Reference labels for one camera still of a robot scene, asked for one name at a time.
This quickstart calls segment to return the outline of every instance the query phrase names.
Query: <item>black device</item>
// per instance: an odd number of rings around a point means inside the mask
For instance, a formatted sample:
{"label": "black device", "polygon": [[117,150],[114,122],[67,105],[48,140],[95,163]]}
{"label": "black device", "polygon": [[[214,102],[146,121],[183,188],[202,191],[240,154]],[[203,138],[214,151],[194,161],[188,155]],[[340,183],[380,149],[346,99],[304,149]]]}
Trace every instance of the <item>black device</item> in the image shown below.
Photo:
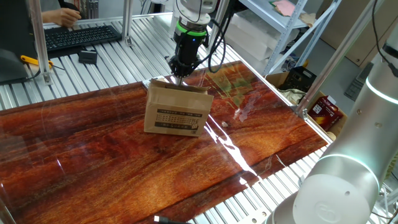
{"label": "black device", "polygon": [[79,62],[96,65],[97,64],[97,52],[95,50],[80,51]]}
{"label": "black device", "polygon": [[113,26],[99,26],[73,31],[45,30],[47,51],[55,51],[108,41],[121,40],[122,36]]}
{"label": "black device", "polygon": [[292,68],[280,90],[297,89],[308,92],[317,76],[303,66]]}
{"label": "black device", "polygon": [[21,55],[37,58],[25,0],[0,0],[0,85],[27,80]]}
{"label": "black device", "polygon": [[14,52],[0,49],[0,85],[5,83],[24,82],[27,72],[24,64]]}

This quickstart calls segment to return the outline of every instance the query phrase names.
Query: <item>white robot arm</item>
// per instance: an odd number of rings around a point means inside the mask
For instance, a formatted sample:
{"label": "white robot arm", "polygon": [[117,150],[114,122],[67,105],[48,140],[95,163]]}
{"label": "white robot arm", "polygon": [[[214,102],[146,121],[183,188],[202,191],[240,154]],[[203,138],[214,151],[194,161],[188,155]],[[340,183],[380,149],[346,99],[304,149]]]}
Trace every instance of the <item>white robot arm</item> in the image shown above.
{"label": "white robot arm", "polygon": [[337,140],[266,224],[367,222],[398,151],[398,26],[382,54]]}

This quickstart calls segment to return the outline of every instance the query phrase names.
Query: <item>keyboard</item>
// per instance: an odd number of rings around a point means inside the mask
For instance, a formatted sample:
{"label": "keyboard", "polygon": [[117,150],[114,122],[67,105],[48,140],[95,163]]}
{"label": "keyboard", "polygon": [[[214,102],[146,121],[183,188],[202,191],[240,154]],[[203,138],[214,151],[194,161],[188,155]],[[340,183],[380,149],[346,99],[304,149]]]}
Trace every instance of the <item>keyboard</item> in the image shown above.
{"label": "keyboard", "polygon": [[108,41],[121,40],[122,36],[113,26],[99,26],[80,30],[45,30],[47,51],[67,49]]}

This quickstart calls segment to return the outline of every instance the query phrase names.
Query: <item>black cable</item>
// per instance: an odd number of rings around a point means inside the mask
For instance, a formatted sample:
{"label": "black cable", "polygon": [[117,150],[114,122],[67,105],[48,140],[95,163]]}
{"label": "black cable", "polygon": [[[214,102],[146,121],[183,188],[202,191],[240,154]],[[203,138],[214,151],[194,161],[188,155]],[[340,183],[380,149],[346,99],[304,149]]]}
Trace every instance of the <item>black cable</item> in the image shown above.
{"label": "black cable", "polygon": [[[227,30],[227,28],[229,26],[229,22],[231,21],[231,18],[233,16],[233,6],[234,6],[234,4],[235,4],[235,0],[229,2],[227,10],[226,10],[226,13],[225,13],[226,16],[224,16],[223,20],[221,21],[221,24],[219,24],[219,27],[224,27],[224,31],[222,29],[218,29],[218,32],[216,34],[215,40],[218,40],[218,37],[220,36],[220,34],[221,34],[221,38],[220,39],[221,40],[224,39],[226,30]],[[219,42],[215,41],[213,43],[213,45],[211,46],[209,55],[207,55],[204,59],[199,61],[197,63],[197,65],[195,66],[195,68],[197,68],[197,66],[199,66],[201,63],[203,63],[205,60],[207,60],[210,57],[212,57],[212,55],[215,53],[216,49],[220,46],[220,44],[221,44],[221,41],[219,41]]]}
{"label": "black cable", "polygon": [[376,212],[372,212],[372,214],[373,214],[373,215],[377,215],[377,216],[380,217],[380,218],[385,218],[386,220],[389,220],[389,219],[390,219],[389,217],[384,217],[384,216],[382,216],[382,215],[377,214]]}
{"label": "black cable", "polygon": [[144,12],[144,7],[145,7],[146,2],[147,2],[147,0],[145,0],[144,3],[142,4],[140,15],[142,15],[142,13]]}
{"label": "black cable", "polygon": [[396,176],[393,172],[391,172],[391,175],[392,175],[396,180],[398,180],[397,176]]}
{"label": "black cable", "polygon": [[27,81],[29,81],[29,80],[32,80],[32,79],[38,77],[39,75],[40,75],[40,69],[39,69],[39,71],[37,71],[37,73],[36,73],[34,76],[32,76],[32,77],[30,77],[30,78],[26,78],[26,79],[24,80],[24,82],[27,82]]}
{"label": "black cable", "polygon": [[150,2],[150,4],[149,4],[149,8],[148,8],[148,12],[147,12],[147,14],[149,14],[150,13],[150,9],[152,8],[152,2]]}
{"label": "black cable", "polygon": [[[221,29],[220,25],[219,25],[215,20],[213,21],[213,23],[214,23],[214,25],[218,26],[219,29]],[[222,35],[222,37],[221,37],[221,40],[222,40],[223,43],[224,43],[224,47],[223,47],[223,50],[224,50],[224,51],[223,51],[223,57],[221,58],[221,62],[220,62],[220,64],[218,65],[218,67],[217,67],[216,70],[213,70],[213,68],[211,67],[211,57],[209,57],[209,59],[208,59],[208,68],[209,68],[209,71],[210,71],[211,73],[216,73],[216,72],[218,72],[218,71],[222,68],[222,66],[223,66],[224,59],[225,59],[225,54],[226,54],[225,32],[226,32],[226,31],[223,32],[223,35]]]}
{"label": "black cable", "polygon": [[188,18],[186,15],[184,15],[184,14],[181,12],[180,7],[178,6],[178,0],[175,0],[175,5],[177,6],[177,9],[178,9],[178,11],[181,13],[181,15],[183,15],[183,16],[184,16],[185,18],[187,18],[189,21],[191,21],[191,22],[199,22],[199,20],[200,20],[200,14],[201,14],[202,1],[203,1],[203,0],[200,0],[199,16],[198,16],[198,19],[197,19],[196,21],[192,21],[190,18]]}
{"label": "black cable", "polygon": [[393,221],[393,219],[395,219],[395,217],[397,216],[397,214],[398,214],[398,209],[396,210],[396,212],[394,212],[394,214],[392,215],[392,217],[390,218],[390,220],[387,222],[387,224],[390,224],[390,223]]}
{"label": "black cable", "polygon": [[388,61],[388,59],[386,58],[386,56],[384,56],[381,51],[380,51],[380,46],[379,46],[379,37],[377,35],[377,31],[376,31],[376,23],[374,20],[374,12],[376,11],[376,4],[377,4],[378,0],[374,0],[374,4],[373,4],[373,8],[372,8],[372,24],[373,24],[373,32],[374,32],[374,36],[376,37],[376,47],[377,47],[377,51],[379,52],[380,56],[383,58],[384,61],[387,62],[388,67],[390,67],[392,73],[394,74],[394,76],[398,77],[398,69],[395,68],[395,66]]}

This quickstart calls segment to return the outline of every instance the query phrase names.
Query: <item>glossy tabletop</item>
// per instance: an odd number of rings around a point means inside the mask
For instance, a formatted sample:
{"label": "glossy tabletop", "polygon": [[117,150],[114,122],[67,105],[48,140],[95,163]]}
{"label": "glossy tabletop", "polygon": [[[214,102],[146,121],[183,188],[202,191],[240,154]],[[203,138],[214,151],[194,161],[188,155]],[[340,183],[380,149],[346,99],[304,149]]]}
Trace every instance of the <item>glossy tabletop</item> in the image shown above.
{"label": "glossy tabletop", "polygon": [[187,221],[326,145],[243,63],[206,71],[185,80],[214,96],[198,138],[144,133],[141,82],[0,111],[0,198],[15,221]]}

